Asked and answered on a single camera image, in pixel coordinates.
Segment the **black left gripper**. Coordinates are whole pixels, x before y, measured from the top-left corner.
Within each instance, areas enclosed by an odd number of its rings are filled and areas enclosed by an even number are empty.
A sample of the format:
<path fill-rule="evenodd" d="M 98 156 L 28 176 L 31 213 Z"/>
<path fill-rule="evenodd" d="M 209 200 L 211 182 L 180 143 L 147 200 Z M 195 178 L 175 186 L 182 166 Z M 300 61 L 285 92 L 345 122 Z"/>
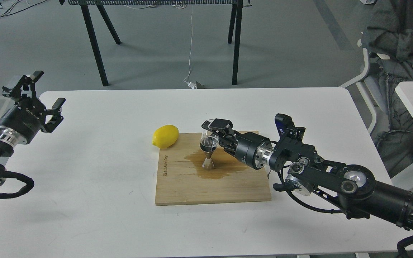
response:
<path fill-rule="evenodd" d="M 31 75 L 15 75 L 8 86 L 2 87 L 2 96 L 17 102 L 0 118 L 0 132 L 10 128 L 23 137 L 22 144 L 29 144 L 41 130 L 52 133 L 63 121 L 61 115 L 65 98 L 58 98 L 51 109 L 37 99 L 36 82 L 44 75 L 44 71 L 35 71 Z"/>

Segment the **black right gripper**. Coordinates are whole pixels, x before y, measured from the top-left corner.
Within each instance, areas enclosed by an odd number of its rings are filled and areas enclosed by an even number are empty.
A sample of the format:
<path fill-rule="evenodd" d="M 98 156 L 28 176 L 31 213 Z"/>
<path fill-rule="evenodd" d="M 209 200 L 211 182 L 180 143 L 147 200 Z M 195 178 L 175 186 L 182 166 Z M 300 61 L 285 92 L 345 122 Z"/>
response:
<path fill-rule="evenodd" d="M 249 167 L 258 170 L 269 164 L 274 152 L 270 139 L 254 132 L 235 131 L 233 123 L 226 119 L 206 120 L 201 127 L 217 135 L 224 151 Z"/>

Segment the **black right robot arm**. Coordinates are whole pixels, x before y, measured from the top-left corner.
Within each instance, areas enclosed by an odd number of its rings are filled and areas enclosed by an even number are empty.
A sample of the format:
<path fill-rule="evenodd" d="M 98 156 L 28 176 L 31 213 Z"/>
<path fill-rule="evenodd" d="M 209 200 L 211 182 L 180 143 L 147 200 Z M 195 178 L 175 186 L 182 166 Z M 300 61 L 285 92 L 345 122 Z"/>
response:
<path fill-rule="evenodd" d="M 413 192 L 377 181 L 364 166 L 322 158 L 313 145 L 303 143 L 304 127 L 278 113 L 274 118 L 280 139 L 240 133 L 229 120 L 206 120 L 202 129 L 219 140 L 224 151 L 254 169 L 268 166 L 280 183 L 273 188 L 286 192 L 301 206 L 320 213 L 346 215 L 347 219 L 370 216 L 413 230 Z M 397 243 L 398 256 L 408 258 L 406 247 L 413 235 Z"/>

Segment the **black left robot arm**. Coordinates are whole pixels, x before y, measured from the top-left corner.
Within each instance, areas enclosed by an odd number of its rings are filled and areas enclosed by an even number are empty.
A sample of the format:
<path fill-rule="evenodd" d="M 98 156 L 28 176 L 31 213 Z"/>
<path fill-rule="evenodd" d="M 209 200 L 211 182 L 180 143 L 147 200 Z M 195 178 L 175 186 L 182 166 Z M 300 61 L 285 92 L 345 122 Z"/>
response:
<path fill-rule="evenodd" d="M 51 133 L 63 121 L 61 110 L 65 98 L 58 98 L 48 109 L 37 97 L 35 84 L 43 74 L 35 71 L 32 75 L 16 76 L 9 86 L 2 88 L 2 95 L 15 104 L 0 118 L 0 157 L 11 157 L 16 145 L 29 144 L 39 131 Z M 0 199 L 20 197 L 34 187 L 32 178 L 7 171 L 0 164 L 0 186 L 7 178 L 19 180 L 25 186 L 15 193 L 0 193 Z"/>

